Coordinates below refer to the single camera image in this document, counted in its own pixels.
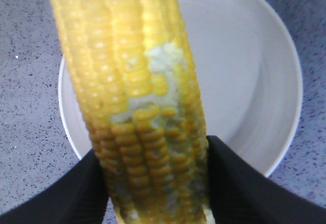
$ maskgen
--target corn on the cob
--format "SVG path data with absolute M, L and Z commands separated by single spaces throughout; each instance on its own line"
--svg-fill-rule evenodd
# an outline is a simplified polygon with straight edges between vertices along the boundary
M 51 0 L 120 223 L 206 223 L 205 121 L 177 0 Z

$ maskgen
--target granite countertop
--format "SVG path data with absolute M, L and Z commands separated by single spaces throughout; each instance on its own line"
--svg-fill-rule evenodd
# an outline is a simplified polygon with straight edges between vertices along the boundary
M 270 178 L 326 207 L 326 0 L 267 1 L 294 39 L 304 80 L 298 130 Z M 58 107 L 61 56 L 49 0 L 0 0 L 0 214 L 78 162 Z

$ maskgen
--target gray countertop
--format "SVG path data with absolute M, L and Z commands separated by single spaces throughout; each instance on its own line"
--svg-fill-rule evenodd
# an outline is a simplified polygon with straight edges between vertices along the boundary
M 326 0 L 267 1 L 294 39 L 304 79 L 296 136 L 270 178 L 326 207 Z M 0 214 L 78 162 L 58 107 L 61 56 L 49 0 L 0 0 Z

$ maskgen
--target white plate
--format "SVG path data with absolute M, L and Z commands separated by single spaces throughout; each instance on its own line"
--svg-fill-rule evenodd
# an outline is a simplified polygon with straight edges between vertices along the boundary
M 300 63 L 280 18 L 264 0 L 179 0 L 206 113 L 207 132 L 268 176 L 286 153 L 302 102 Z M 64 128 L 79 158 L 91 148 L 64 60 Z

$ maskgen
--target plate rim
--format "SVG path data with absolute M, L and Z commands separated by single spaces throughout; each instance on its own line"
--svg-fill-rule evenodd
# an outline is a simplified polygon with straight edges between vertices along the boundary
M 280 150 L 280 153 L 278 156 L 275 158 L 273 164 L 269 167 L 267 171 L 265 171 L 263 174 L 266 177 L 269 177 L 273 171 L 279 166 L 281 161 L 283 160 L 284 156 L 288 152 L 288 149 L 290 145 L 293 142 L 293 139 L 295 137 L 296 131 L 298 124 L 300 122 L 300 116 L 302 112 L 302 104 L 303 104 L 303 95 L 304 95 L 304 89 L 303 89 L 303 76 L 302 76 L 302 69 L 301 69 L 301 64 L 300 64 L 300 57 L 298 55 L 297 49 L 295 47 L 294 40 L 286 27 L 285 23 L 281 19 L 281 17 L 278 15 L 278 13 L 274 10 L 274 8 L 266 1 L 266 0 L 257 0 L 259 4 L 262 4 L 264 8 L 268 10 L 268 12 L 274 17 L 274 20 L 277 22 L 278 26 L 280 27 L 282 33 L 284 34 L 284 37 L 286 38 L 286 42 L 289 44 L 290 47 L 290 52 L 293 57 L 293 67 L 295 68 L 295 78 L 296 78 L 296 94 L 297 94 L 297 101 L 296 101 L 296 108 L 293 110 L 294 112 L 294 117 L 292 120 L 292 126 L 291 129 L 288 131 L 288 137 L 284 141 L 283 147 Z M 69 140 L 69 143 L 74 150 L 76 156 L 78 159 L 82 159 L 82 156 L 80 152 L 78 151 L 75 143 L 73 142 L 72 136 L 69 132 L 68 126 L 67 126 L 67 121 L 64 115 L 64 105 L 63 105 L 63 79 L 64 79 L 64 70 L 66 67 L 66 62 L 64 55 L 62 56 L 61 63 L 60 63 L 60 69 L 59 69 L 59 77 L 58 77 L 58 102 L 59 102 L 59 110 L 60 110 L 60 117 L 61 121 L 65 130 L 65 133 L 67 135 L 67 138 Z

